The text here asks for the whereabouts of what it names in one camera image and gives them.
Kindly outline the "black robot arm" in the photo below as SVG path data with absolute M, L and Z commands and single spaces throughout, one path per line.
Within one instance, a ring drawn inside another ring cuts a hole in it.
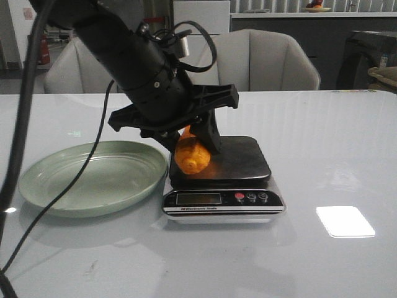
M 108 71 L 131 104 L 112 113 L 114 130 L 135 127 L 174 151 L 179 131 L 189 126 L 210 153 L 221 151 L 215 109 L 238 106 L 232 85 L 194 85 L 192 66 L 179 60 L 177 45 L 185 36 L 171 29 L 158 39 L 150 34 L 138 1 L 32 1 L 35 12 L 61 29 L 72 29 Z

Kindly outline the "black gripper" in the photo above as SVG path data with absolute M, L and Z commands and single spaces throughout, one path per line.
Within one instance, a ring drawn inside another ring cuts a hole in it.
M 235 109 L 238 101 L 238 92 L 233 84 L 194 85 L 189 96 L 178 102 L 175 111 L 171 111 L 170 106 L 160 106 L 158 102 L 145 108 L 133 103 L 111 113 L 108 124 L 117 132 L 123 127 L 138 128 L 143 138 L 154 137 L 171 154 L 174 154 L 180 138 L 178 130 L 191 124 L 190 133 L 212 155 L 218 155 L 221 138 L 213 109 Z

